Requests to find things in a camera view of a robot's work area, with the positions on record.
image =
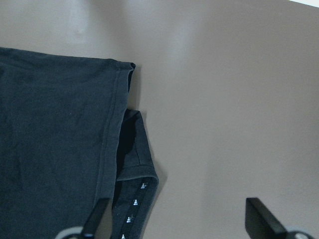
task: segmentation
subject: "navy garment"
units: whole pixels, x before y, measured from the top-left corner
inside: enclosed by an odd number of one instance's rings
[[[0,239],[53,239],[114,195],[114,232],[139,238],[158,179],[140,114],[126,111],[134,68],[0,48]],[[132,142],[143,149],[120,149]],[[150,187],[139,193],[141,180]],[[126,228],[132,193],[142,203]]]

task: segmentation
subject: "beige tabletop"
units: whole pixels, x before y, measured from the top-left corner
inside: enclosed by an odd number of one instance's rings
[[[160,177],[144,239],[247,239],[246,197],[319,237],[319,8],[2,0],[0,46],[137,64]]]

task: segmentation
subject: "gray surface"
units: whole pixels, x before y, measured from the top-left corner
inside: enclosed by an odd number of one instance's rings
[[[4,47],[137,63],[161,179],[144,239],[247,239],[251,196],[319,237],[319,8],[3,0],[0,29]]]

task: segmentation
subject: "clothing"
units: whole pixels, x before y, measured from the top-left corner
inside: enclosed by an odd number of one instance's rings
[[[112,199],[115,191],[119,222],[127,213],[122,200],[150,177],[147,208],[141,205],[136,216],[145,218],[158,179],[140,114],[126,111],[134,68],[113,59],[0,48],[1,239],[54,238],[84,225],[97,200]],[[143,148],[138,154],[119,145],[124,116],[135,120],[129,137]],[[131,168],[137,157],[143,164]],[[134,227],[127,238],[138,238],[141,224]],[[114,231],[120,231],[116,224]]]

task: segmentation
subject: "folded cloth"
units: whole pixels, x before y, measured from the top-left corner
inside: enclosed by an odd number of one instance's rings
[[[126,111],[134,68],[0,48],[0,239],[53,239],[113,197],[112,237],[139,238],[158,179],[142,118]]]

